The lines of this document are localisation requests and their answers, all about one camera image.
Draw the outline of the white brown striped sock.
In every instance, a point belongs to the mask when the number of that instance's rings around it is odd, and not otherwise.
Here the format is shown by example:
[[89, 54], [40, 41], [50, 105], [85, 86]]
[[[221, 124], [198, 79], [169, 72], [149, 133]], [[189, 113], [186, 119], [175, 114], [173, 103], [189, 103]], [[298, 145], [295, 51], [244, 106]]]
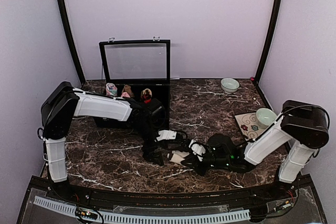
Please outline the white brown striped sock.
[[188, 152], [171, 151], [167, 154], [167, 158], [170, 162], [181, 164], [188, 155]]

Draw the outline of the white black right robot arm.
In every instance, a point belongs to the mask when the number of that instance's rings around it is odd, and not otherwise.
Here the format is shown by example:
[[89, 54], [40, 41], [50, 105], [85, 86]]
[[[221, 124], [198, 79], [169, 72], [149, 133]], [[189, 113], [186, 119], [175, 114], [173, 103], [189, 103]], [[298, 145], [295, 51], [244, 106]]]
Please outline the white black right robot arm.
[[208, 143], [194, 140], [185, 145], [187, 156], [181, 164], [203, 176], [209, 169], [247, 173], [260, 164], [269, 154], [283, 144], [294, 144], [280, 165], [278, 180], [268, 188], [273, 200], [280, 199], [288, 191], [288, 184], [296, 180], [301, 169], [320, 148], [329, 141], [330, 117], [318, 106], [287, 100], [277, 118], [256, 138], [234, 145], [230, 137], [214, 134]]

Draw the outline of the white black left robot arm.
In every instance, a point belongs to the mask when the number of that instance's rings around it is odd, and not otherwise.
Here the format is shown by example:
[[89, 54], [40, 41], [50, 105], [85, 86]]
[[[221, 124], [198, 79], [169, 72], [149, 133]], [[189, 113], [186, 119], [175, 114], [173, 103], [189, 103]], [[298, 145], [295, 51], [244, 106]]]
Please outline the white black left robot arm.
[[186, 140], [181, 131], [164, 130], [166, 111], [158, 99], [138, 102], [133, 98], [109, 97], [74, 88], [62, 82], [42, 104], [42, 134], [44, 159], [48, 163], [49, 177], [54, 182], [53, 191], [63, 201], [74, 197], [68, 179], [65, 141], [74, 117], [89, 116], [109, 119], [131, 126], [143, 139], [143, 157], [150, 163], [163, 165], [162, 156], [155, 152], [168, 142]]

